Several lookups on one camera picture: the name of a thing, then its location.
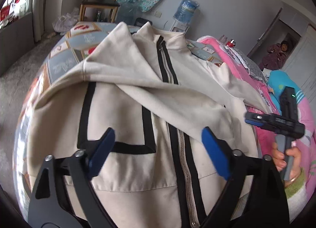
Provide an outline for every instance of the door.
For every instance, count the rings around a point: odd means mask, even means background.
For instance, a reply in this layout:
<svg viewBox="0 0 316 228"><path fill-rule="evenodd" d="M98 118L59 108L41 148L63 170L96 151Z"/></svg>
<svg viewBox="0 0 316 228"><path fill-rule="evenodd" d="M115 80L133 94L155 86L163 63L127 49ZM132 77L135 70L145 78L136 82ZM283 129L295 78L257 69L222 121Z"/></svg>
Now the door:
<svg viewBox="0 0 316 228"><path fill-rule="evenodd" d="M264 32L263 35L261 35L261 37L259 39L257 39L257 43L256 45L250 50L250 52L247 54L247 57L251 58L252 54L255 53L255 51L261 46L261 44L263 43L263 41L266 39L266 37L269 35L269 33L271 32L273 26L277 23L277 21L279 20L280 17L280 13L282 11L282 8L280 8L279 12L277 13L277 15L275 16L275 18L273 19L272 23L269 25L269 27L266 29L266 31Z"/></svg>
<svg viewBox="0 0 316 228"><path fill-rule="evenodd" d="M308 26L282 70L301 88L316 120L316 30Z"/></svg>

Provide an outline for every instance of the patterned tablecloth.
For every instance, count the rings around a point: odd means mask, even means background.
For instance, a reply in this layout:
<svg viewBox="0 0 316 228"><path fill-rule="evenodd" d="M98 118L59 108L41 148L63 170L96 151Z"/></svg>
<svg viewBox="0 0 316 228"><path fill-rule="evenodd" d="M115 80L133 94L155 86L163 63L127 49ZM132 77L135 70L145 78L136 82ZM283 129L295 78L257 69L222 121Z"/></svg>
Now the patterned tablecloth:
<svg viewBox="0 0 316 228"><path fill-rule="evenodd" d="M24 99L15 131L13 179L15 193L24 219L27 220L31 196L26 166L26 146L33 106L37 99L62 75L87 58L97 45L116 27L114 23L77 23L51 50L34 78ZM129 26L131 33L139 27ZM220 66L222 61L210 45L187 40L192 54Z"/></svg>

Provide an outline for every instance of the person in doorway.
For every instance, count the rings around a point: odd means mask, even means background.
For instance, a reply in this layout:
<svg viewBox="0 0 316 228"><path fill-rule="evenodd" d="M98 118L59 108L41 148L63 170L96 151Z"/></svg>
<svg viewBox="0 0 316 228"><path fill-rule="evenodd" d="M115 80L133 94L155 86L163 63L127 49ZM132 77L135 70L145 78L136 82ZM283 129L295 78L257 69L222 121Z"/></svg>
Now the person in doorway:
<svg viewBox="0 0 316 228"><path fill-rule="evenodd" d="M292 147L285 152L288 156L293 156L293 166L290 173L290 180L284 182L285 194L288 201L290 221L302 211L307 203L306 178L304 169L301 168L301 151L298 147ZM286 167L284 154L277 149L277 144L272 146L272 157L278 171Z"/></svg>
<svg viewBox="0 0 316 228"><path fill-rule="evenodd" d="M289 43L287 41L282 41L281 43L273 44L268 47L267 51L268 54L263 57L259 64L260 69L281 69L288 58Z"/></svg>

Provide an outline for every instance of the beige jacket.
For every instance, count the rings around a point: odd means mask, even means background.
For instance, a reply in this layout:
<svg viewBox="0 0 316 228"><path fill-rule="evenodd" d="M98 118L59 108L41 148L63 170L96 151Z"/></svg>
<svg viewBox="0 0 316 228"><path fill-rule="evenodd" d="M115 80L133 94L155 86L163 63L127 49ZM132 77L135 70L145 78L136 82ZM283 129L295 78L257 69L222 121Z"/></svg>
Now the beige jacket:
<svg viewBox="0 0 316 228"><path fill-rule="evenodd" d="M245 105L268 112L225 63L191 55L182 33L147 23L131 35L120 23L36 103L27 148L31 183L46 155L68 157L82 140L97 140L112 127L119 143L92 184L116 225L198 227L225 185L201 131L209 126L231 148L256 157ZM246 179L242 195L250 185ZM84 218L69 178L67 190Z"/></svg>

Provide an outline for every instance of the jacket cuff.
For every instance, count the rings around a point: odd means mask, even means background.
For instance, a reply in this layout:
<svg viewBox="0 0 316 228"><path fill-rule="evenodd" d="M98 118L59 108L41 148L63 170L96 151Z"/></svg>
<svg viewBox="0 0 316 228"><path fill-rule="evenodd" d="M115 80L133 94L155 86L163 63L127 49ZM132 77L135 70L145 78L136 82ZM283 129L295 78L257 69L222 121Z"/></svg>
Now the jacket cuff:
<svg viewBox="0 0 316 228"><path fill-rule="evenodd" d="M305 173L304 173L304 169L301 168L300 176L297 177L293 183L291 183L289 186L285 188L286 198L289 199L290 197L292 197L295 193L299 191L300 188L302 188L302 186L304 186L304 184L305 184Z"/></svg>

